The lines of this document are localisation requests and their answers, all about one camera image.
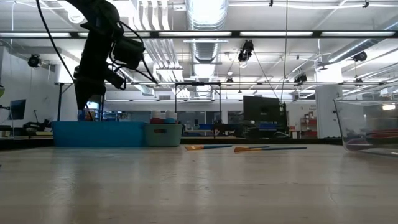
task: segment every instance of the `computer monitor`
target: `computer monitor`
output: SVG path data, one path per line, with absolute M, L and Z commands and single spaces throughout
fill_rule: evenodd
M 14 100 L 10 102 L 8 120 L 23 120 L 25 116 L 26 100 Z
M 246 121 L 281 122 L 280 102 L 277 98 L 243 96 L 243 119 Z

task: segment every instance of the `table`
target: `table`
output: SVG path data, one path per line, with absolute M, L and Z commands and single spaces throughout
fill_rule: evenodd
M 2 223 L 396 223 L 396 158 L 299 151 L 0 153 Z
M 207 133 L 213 133 L 213 130 L 186 130 L 185 133 L 203 133 L 205 136 Z

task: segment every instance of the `clear glass bowl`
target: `clear glass bowl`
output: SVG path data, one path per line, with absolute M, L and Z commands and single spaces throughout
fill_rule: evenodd
M 335 99 L 346 150 L 398 156 L 398 81 Z

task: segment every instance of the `black robotic arm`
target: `black robotic arm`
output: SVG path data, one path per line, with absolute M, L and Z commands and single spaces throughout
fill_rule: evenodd
M 142 42 L 124 37 L 118 10 L 106 0 L 67 0 L 85 17 L 83 28 L 89 30 L 81 61 L 75 69 L 75 91 L 78 109 L 84 109 L 92 95 L 104 95 L 107 80 L 116 88 L 126 79 L 109 69 L 108 56 L 124 62 L 123 67 L 136 69 L 145 48 Z

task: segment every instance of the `gray plastic bin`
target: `gray plastic bin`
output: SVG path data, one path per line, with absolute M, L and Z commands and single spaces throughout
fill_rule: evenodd
M 149 147 L 176 147 L 180 145 L 181 124 L 145 124 L 145 142 Z

